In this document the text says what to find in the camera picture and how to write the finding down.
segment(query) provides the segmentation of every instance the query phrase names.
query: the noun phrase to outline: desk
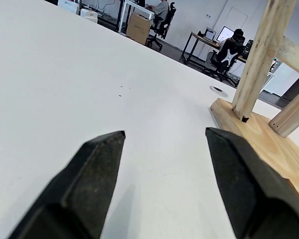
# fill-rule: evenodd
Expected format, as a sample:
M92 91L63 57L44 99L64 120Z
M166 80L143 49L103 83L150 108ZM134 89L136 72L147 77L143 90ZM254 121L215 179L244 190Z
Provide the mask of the desk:
M185 57L185 52L186 52L186 49L187 49L187 47L188 47L188 44L189 44L189 42L190 42L192 36L195 37L196 40L195 40L194 46L193 46L192 49L191 49L191 52L190 52L189 56L186 58L186 57ZM199 66L204 67L202 64L200 64L200 63L198 63L198 62L196 62L196 61L194 61L194 60L191 60L191 57L192 57L192 55L193 55L193 52L194 52L194 50L195 50L195 48L196 48L196 46L197 46L197 43L198 43L199 41L201 41L201 42L203 42L203 43L205 43L205 44L207 44L207 45L209 45L209 46L215 48L216 50L219 50L219 49L220 49L220 46L218 45L218 43L214 43L213 41L209 40L208 38L198 36L196 33L191 32L190 35L189 35L188 41L187 41L187 43L186 43L186 45L185 45L185 48L184 48L184 50L183 50L183 52L182 52L182 54L181 54L181 57L184 58L184 60L185 60L185 64L186 64L186 65L187 65L189 62L193 62L193 63L195 63L196 65L199 65ZM243 63L246 63L246 62L247 62L247 60L244 59L242 56L239 56L239 57L238 57L238 60L241 61L241 62L243 62Z
M133 1L130 1L130 0L125 0L124 1L124 5L123 5L123 11L122 11L122 15L121 15L121 20L120 20L120 27L119 27L119 31L118 33L121 33L122 31L122 26L123 26L123 21L124 21L124 16L125 16L125 11L126 11L126 7L127 6L131 6L133 7L134 9L138 9L138 10L141 10L142 12L146 13L148 15L148 19L149 20L152 20L154 18L154 15L155 13L150 11L150 10L147 10L146 8L136 4L135 2Z
M102 239L235 238L205 137L209 86L232 87L48 2L0 9L0 239L83 142L122 129Z

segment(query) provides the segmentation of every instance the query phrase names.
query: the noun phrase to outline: white box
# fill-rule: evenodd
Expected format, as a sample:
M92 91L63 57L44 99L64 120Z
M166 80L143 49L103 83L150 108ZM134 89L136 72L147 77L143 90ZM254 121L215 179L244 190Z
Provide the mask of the white box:
M92 21L92 22L98 23L98 14L97 14L97 12L87 10L87 9L81 9L81 14L80 15L82 17Z
M79 5L68 0L59 0L58 6L75 14L79 14Z

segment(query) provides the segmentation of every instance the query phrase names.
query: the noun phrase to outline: cardboard box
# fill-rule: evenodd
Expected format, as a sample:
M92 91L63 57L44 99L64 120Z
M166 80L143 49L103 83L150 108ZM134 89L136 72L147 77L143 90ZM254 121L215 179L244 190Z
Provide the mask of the cardboard box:
M135 13L132 13L129 20L128 29L126 32L126 37L131 38L132 40L145 45L146 39L150 33L151 21L145 19Z

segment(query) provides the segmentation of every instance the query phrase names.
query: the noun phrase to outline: monitor screen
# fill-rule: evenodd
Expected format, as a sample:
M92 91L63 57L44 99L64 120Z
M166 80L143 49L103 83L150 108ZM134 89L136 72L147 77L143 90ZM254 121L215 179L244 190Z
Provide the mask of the monitor screen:
M214 40L214 37L216 35L216 32L210 28L206 28L205 31L205 37L210 39L210 40Z
M145 7L145 0L139 0L139 5L142 7Z
M221 32L217 38L217 41L224 41L227 38L232 37L233 35L234 35L234 31L230 30L227 27L223 27L223 29L221 30Z

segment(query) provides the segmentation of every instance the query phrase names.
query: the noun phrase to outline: white cabinet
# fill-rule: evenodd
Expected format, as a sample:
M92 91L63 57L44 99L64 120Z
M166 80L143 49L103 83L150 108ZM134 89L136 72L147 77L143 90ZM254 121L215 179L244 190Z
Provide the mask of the white cabinet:
M299 73L282 63L275 71L275 77L265 86L264 90L277 96L283 96L298 79Z

